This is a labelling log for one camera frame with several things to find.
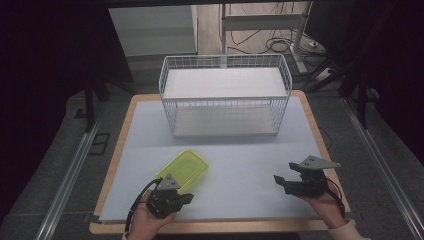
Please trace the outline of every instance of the white sleeve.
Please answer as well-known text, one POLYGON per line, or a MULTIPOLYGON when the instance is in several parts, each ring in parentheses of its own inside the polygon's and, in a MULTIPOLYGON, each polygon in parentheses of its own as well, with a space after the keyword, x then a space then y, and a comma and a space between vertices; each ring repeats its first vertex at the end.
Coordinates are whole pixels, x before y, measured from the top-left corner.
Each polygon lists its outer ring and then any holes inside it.
POLYGON ((343 227, 328 229, 328 233, 334 240, 371 240, 362 237, 355 226, 355 221, 349 220, 343 227))

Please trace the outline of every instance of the translucent container lid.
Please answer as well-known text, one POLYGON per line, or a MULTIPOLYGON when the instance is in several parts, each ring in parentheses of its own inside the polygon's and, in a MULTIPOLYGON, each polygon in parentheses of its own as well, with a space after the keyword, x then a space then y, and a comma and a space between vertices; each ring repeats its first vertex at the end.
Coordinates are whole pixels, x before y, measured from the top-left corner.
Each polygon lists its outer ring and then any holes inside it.
POLYGON ((192 150, 184 150, 168 163, 158 174, 157 178, 165 178, 171 174, 181 185, 179 194, 184 194, 208 169, 208 163, 192 150))

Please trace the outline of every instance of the wire basket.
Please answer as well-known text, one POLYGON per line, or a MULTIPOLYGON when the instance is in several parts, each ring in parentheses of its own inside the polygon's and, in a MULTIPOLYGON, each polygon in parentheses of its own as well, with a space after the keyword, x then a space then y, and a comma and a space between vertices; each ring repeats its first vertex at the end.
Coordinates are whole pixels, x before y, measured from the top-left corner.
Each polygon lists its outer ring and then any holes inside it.
POLYGON ((291 89, 282 54, 168 56, 159 80, 175 137, 276 135, 291 89))

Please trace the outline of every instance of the hand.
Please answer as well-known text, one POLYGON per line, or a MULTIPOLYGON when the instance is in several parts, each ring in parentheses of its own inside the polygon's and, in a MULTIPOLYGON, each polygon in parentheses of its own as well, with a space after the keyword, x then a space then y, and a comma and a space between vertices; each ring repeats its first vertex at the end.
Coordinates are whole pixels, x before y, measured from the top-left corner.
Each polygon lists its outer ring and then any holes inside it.
POLYGON ((134 212, 128 240, 151 240, 160 228, 172 222, 176 213, 168 215, 165 219, 156 218, 147 209, 146 202, 152 190, 147 190, 134 212))
MULTIPOLYGON (((337 194, 336 188, 332 183, 328 185, 331 191, 337 194)), ((324 220, 325 224, 330 229, 342 227, 346 224, 343 219, 340 209, 334 200, 328 193, 324 193, 318 197, 303 197, 296 196, 300 199, 308 202, 315 212, 324 220)))

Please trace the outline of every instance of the metal pole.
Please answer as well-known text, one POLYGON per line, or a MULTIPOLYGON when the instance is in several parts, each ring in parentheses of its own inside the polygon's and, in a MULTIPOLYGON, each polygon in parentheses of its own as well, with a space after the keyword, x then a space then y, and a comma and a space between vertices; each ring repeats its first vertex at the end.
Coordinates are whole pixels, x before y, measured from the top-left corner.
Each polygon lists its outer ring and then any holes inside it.
POLYGON ((221 9, 221 33, 222 33, 222 39, 221 39, 221 53, 227 54, 227 28, 225 27, 225 4, 222 4, 221 9))

